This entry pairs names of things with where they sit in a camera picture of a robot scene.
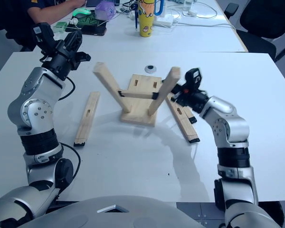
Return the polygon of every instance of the purple bag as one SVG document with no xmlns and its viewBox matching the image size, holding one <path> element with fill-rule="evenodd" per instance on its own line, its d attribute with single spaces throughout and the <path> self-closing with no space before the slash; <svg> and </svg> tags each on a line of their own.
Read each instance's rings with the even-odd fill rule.
<svg viewBox="0 0 285 228">
<path fill-rule="evenodd" d="M 95 7 L 95 15 L 98 20 L 111 20 L 115 12 L 115 5 L 111 1 L 101 1 Z"/>
</svg>

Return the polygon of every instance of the person's arm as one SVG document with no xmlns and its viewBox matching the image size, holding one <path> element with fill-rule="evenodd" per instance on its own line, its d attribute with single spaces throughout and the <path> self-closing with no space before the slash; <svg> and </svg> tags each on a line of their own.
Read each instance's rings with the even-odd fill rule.
<svg viewBox="0 0 285 228">
<path fill-rule="evenodd" d="M 83 6 L 85 3 L 86 0 L 69 0 L 59 5 L 50 6 L 43 9 L 39 7 L 31 7 L 28 9 L 28 14 L 36 24 L 41 22 L 53 24 L 65 17 L 74 9 Z"/>
</svg>

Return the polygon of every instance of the wooden plank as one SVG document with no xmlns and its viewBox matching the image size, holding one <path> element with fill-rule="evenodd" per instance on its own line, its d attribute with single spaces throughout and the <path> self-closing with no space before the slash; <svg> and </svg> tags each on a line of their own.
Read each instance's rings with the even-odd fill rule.
<svg viewBox="0 0 285 228">
<path fill-rule="evenodd" d="M 189 121 L 191 124 L 196 123 L 197 119 L 195 118 L 195 116 L 193 115 L 191 108 L 189 108 L 188 106 L 183 107 L 184 113 L 186 114 L 186 116 L 188 117 Z"/>
<path fill-rule="evenodd" d="M 167 97 L 167 95 L 175 87 L 180 77 L 181 77 L 181 69 L 179 67 L 172 67 L 158 91 L 159 93 L 158 98 L 156 100 L 153 100 L 152 103 L 150 104 L 148 110 L 149 115 L 153 115 L 156 112 L 156 110 L 164 101 L 164 99 Z"/>
<path fill-rule="evenodd" d="M 122 97 L 132 97 L 132 98 L 140 98 L 140 99 L 153 99 L 156 100 L 158 97 L 158 93 L 151 92 L 133 92 L 128 90 L 119 90 L 119 95 Z"/>
<path fill-rule="evenodd" d="M 115 81 L 109 69 L 106 67 L 105 63 L 97 62 L 93 69 L 93 73 L 104 85 L 104 87 L 106 87 L 106 89 L 110 92 L 110 94 L 118 102 L 118 104 L 122 107 L 123 112 L 129 113 L 131 110 L 131 106 L 127 104 L 127 102 L 122 97 L 119 96 L 119 85 Z"/>
<path fill-rule="evenodd" d="M 100 92 L 91 92 L 82 115 L 80 126 L 77 131 L 74 146 L 84 146 L 91 130 L 93 118 L 96 112 Z"/>
<path fill-rule="evenodd" d="M 128 91 L 139 93 L 158 92 L 162 85 L 162 78 L 143 75 L 133 75 L 129 83 Z M 155 126 L 156 112 L 148 115 L 148 109 L 152 102 L 149 99 L 123 97 L 131 105 L 131 112 L 123 112 L 120 120 L 131 124 L 142 124 L 146 126 Z"/>
<path fill-rule="evenodd" d="M 190 123 L 184 109 L 176 102 L 171 101 L 172 93 L 168 94 L 166 97 L 167 104 L 181 130 L 184 137 L 189 143 L 198 143 L 200 141 L 198 134 Z"/>
</svg>

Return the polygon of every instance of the robotic arm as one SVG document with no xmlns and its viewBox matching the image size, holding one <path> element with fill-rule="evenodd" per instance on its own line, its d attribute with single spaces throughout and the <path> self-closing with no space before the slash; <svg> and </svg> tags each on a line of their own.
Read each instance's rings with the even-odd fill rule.
<svg viewBox="0 0 285 228">
<path fill-rule="evenodd" d="M 18 227 L 44 215 L 73 180 L 73 164 L 62 158 L 64 148 L 54 131 L 53 109 L 68 73 L 91 57 L 77 52 L 82 42 L 80 31 L 55 41 L 47 23 L 37 24 L 33 30 L 44 61 L 42 67 L 33 69 L 19 97 L 8 108 L 25 149 L 29 185 L 0 198 L 0 227 Z"/>
<path fill-rule="evenodd" d="M 172 101 L 189 106 L 212 128 L 218 148 L 218 174 L 215 180 L 215 202 L 225 212 L 227 228 L 279 228 L 258 206 L 253 167 L 248 151 L 249 126 L 236 108 L 215 96 L 199 90 L 201 74 L 198 68 L 185 75 L 186 83 L 176 85 Z"/>
</svg>

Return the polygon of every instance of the pen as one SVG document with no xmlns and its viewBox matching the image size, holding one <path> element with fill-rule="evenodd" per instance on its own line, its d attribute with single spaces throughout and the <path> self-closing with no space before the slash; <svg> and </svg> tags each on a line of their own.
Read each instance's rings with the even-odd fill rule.
<svg viewBox="0 0 285 228">
<path fill-rule="evenodd" d="M 137 19 L 138 19 L 138 4 L 137 4 L 137 1 L 135 1 L 135 29 L 137 30 Z"/>
</svg>

